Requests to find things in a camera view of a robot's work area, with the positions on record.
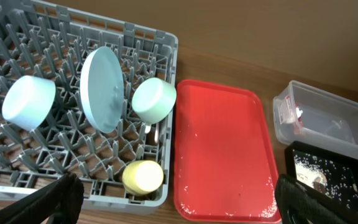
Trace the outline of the white plastic fork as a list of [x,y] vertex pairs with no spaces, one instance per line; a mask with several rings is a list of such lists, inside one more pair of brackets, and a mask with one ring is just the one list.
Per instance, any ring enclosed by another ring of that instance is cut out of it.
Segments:
[[159,123],[155,124],[155,132],[154,132],[154,143],[158,144],[159,143]]

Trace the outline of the yellow cup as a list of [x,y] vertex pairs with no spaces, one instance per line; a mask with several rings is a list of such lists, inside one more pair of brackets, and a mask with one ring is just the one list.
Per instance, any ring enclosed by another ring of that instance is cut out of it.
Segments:
[[162,185],[163,176],[163,169],[155,161],[134,161],[124,169],[122,183],[132,195],[147,195]]

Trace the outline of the green bowl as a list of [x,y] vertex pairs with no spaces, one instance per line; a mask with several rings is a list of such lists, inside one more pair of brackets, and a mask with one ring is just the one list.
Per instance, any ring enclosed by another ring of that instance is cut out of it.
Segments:
[[142,82],[132,97],[132,109],[147,124],[163,120],[173,109],[177,91],[174,85],[159,78]]

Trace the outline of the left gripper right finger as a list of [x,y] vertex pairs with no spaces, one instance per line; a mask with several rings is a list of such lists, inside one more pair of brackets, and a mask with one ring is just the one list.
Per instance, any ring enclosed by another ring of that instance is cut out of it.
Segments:
[[287,174],[277,180],[275,199],[283,224],[358,224],[358,214]]

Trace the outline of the blue bowl with food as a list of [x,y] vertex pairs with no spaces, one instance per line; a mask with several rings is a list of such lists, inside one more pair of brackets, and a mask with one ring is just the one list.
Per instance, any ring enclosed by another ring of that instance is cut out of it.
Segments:
[[2,104],[6,121],[30,131],[39,127],[52,108],[56,94],[54,81],[25,75],[9,89]]

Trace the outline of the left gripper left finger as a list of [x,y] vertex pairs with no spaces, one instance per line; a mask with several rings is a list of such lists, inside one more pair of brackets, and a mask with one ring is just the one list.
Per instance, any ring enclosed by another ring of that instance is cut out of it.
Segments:
[[84,186],[75,174],[58,180],[0,210],[0,224],[76,223],[84,201]]

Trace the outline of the light blue plate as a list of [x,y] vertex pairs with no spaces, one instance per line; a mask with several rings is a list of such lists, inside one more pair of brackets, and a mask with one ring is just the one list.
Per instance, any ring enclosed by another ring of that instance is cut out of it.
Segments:
[[80,76],[80,98],[86,119],[98,131],[111,133],[121,119],[124,80],[117,56],[109,47],[92,51]]

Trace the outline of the red snack wrapper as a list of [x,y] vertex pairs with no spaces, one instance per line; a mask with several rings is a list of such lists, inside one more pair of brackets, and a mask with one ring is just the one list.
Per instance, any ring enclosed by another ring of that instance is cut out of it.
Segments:
[[303,110],[296,105],[295,107],[295,111],[296,111],[296,122],[293,122],[293,126],[294,126],[294,134],[296,135],[302,135],[303,134],[303,121],[302,121],[302,114],[303,114]]

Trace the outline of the white plastic spoon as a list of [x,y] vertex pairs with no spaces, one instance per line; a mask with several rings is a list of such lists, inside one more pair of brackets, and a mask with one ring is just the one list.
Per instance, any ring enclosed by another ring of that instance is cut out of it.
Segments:
[[151,131],[152,125],[151,124],[146,124],[145,125],[145,134],[148,134]]

